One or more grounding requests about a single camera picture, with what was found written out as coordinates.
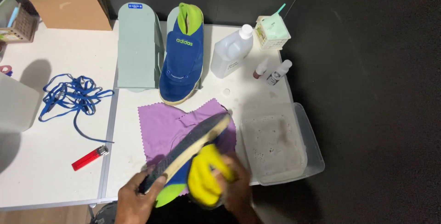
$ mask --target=shoe tongue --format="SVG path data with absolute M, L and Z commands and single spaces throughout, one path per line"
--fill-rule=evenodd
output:
M 199 56 L 199 49 L 201 42 L 197 39 L 176 31 L 168 33 L 166 62 L 170 73 L 166 72 L 167 76 L 180 80 L 190 75 L 193 64 Z

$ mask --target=green tongue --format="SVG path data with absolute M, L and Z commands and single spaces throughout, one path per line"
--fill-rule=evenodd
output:
M 202 24 L 201 10 L 191 4 L 180 3 L 178 25 L 185 35 L 192 35 Z

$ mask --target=shoe sole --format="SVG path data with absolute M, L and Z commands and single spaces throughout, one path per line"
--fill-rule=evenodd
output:
M 199 7 L 197 7 L 197 8 L 199 9 L 199 11 L 200 11 L 201 14 L 202 14 L 202 32 L 203 32 L 203 31 L 204 31 L 204 13 L 202 13 L 202 10 L 201 10 Z M 179 101 L 176 101 L 176 102 L 170 102 L 170 101 L 164 100 L 164 98 L 162 98 L 162 95 L 161 95 L 161 89 L 159 89 L 159 97 L 161 97 L 161 100 L 162 100 L 165 104 L 170 105 L 170 106 L 179 105 L 179 104 L 185 102 L 185 101 L 186 101 L 187 99 L 189 99 L 189 98 L 191 97 L 191 95 L 194 93 L 194 91 L 195 91 L 195 89 L 196 89 L 196 86 L 198 85 L 199 80 L 201 80 L 201 77 L 202 77 L 202 71 L 203 71 L 203 70 L 204 70 L 204 65 L 203 65 L 203 63 L 202 63 L 201 75 L 199 75 L 199 79 L 196 81 L 195 86 L 193 86 L 193 89 L 190 91 L 190 93 L 189 93 L 188 95 L 186 95 L 182 100 L 179 100 Z

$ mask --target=blue adidas sneaker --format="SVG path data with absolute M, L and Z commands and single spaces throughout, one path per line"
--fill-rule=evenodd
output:
M 159 95 L 164 103 L 177 105 L 193 94 L 202 75 L 204 18 L 198 7 L 179 4 L 173 31 L 167 35 L 166 50 Z

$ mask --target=stain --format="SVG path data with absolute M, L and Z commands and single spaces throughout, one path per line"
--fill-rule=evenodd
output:
M 71 4 L 71 2 L 63 2 L 59 5 L 60 9 L 63 9 L 64 6 Z
M 270 98 L 279 98 L 279 96 L 276 93 L 272 92 L 272 91 L 269 92 L 269 97 Z

